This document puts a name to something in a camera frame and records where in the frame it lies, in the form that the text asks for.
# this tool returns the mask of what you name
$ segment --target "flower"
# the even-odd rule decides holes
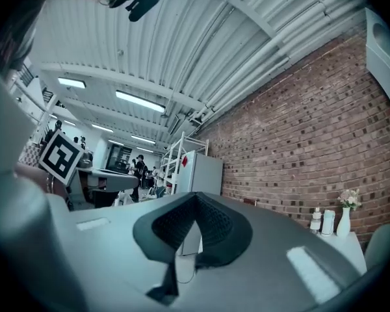
[[[357,202],[357,198],[355,196],[349,196],[347,201],[348,203],[353,204]]]
[[[344,208],[352,208],[353,210],[361,206],[361,202],[358,201],[357,190],[344,190],[341,195],[337,198],[343,205]]]
[[[348,199],[349,196],[350,196],[350,190],[345,190],[341,193],[340,198],[346,200]]]

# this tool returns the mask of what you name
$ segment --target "white container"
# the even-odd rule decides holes
[[[311,221],[311,232],[312,233],[318,233],[320,229],[320,218],[322,214],[319,211],[319,207],[315,208],[315,211],[312,214],[312,221]]]
[[[335,211],[324,211],[324,223],[322,224],[322,233],[324,237],[328,237],[333,233],[333,220],[335,219]]]
[[[350,208],[343,208],[343,216],[341,217],[337,227],[337,236],[346,237],[350,233],[350,230]]]

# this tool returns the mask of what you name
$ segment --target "sticker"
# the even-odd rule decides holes
[[[188,163],[188,157],[185,156],[185,157],[183,158],[183,160],[182,160],[182,165],[183,165],[183,167],[186,167],[187,163]]]
[[[40,157],[41,164],[61,183],[67,185],[84,150],[58,130]]]

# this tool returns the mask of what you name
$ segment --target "red label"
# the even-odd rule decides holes
[[[184,157],[183,158],[183,160],[182,160],[182,165],[183,165],[183,167],[185,167],[185,165],[187,165],[187,163],[188,163],[188,157]]]

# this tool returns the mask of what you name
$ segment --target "red brick wall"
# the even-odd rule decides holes
[[[308,226],[360,189],[351,214],[362,245],[390,222],[390,102],[365,68],[365,31],[353,29],[283,72],[197,138],[224,161],[222,195]]]

